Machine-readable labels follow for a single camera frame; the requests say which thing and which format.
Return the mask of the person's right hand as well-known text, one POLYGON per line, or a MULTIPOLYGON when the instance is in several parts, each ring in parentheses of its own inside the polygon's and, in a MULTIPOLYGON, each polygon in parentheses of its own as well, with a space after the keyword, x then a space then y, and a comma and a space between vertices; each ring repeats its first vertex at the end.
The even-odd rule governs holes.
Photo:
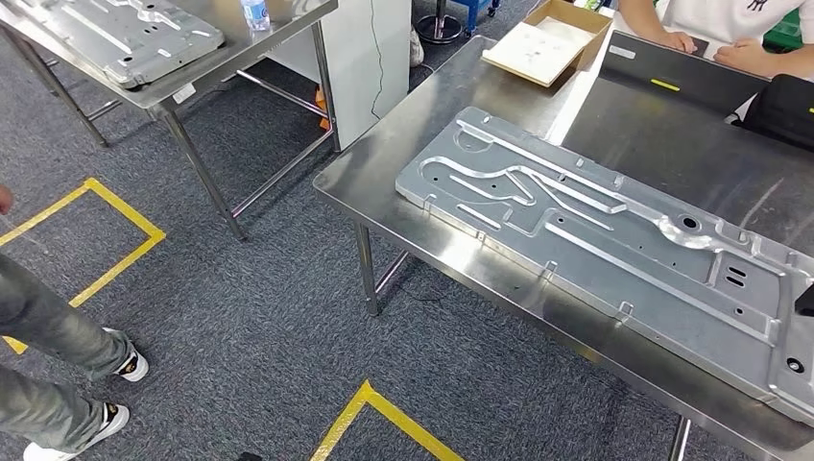
POLYGON ((691 36, 684 32, 663 31, 658 38, 658 42, 668 48, 672 48, 687 54, 693 54, 697 46, 691 36))

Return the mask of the person's left hand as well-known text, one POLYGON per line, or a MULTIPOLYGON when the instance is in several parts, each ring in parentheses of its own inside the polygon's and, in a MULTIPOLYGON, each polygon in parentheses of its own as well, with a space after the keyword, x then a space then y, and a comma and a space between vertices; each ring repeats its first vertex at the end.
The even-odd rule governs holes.
POLYGON ((713 55, 713 60, 744 72, 762 75, 766 65, 766 56, 759 40, 743 38, 731 45, 718 48, 713 55))

